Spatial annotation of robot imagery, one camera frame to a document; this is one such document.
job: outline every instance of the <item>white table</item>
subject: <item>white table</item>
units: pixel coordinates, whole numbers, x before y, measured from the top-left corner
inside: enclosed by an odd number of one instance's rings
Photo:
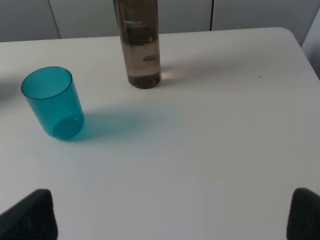
[[[118,37],[0,44],[0,213],[48,188],[59,240],[286,239],[295,188],[320,193],[320,82],[294,36],[160,45],[164,79],[140,90]],[[78,141],[47,136],[20,93],[45,66],[73,73]]]

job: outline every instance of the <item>white cabinet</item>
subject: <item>white cabinet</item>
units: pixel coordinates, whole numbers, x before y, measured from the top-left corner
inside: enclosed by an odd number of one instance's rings
[[[306,36],[302,50],[320,78],[320,10]]]
[[[212,30],[283,27],[300,45],[320,7],[320,0],[215,0]]]
[[[63,39],[118,34],[112,0],[50,0]]]
[[[50,0],[62,38],[118,35],[112,0]],[[160,33],[209,31],[212,0],[158,0]]]
[[[0,42],[58,38],[48,0],[0,0]]]

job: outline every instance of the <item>bottle label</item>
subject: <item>bottle label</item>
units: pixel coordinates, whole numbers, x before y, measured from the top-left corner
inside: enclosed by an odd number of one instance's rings
[[[126,24],[143,24],[142,20],[140,20],[140,21],[127,21],[127,20],[124,20],[124,22]]]
[[[152,62],[155,61],[159,58],[159,54],[154,54],[154,55],[150,55],[150,56],[145,56],[142,60],[145,62]]]

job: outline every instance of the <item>teal plastic cup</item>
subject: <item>teal plastic cup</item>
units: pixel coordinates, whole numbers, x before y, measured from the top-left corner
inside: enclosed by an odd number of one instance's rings
[[[21,91],[44,131],[57,139],[76,135],[85,122],[72,74],[50,66],[25,78]]]

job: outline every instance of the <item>glass bottle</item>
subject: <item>glass bottle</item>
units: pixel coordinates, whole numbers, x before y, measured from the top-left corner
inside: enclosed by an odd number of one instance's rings
[[[157,0],[113,0],[129,83],[139,89],[161,79]]]

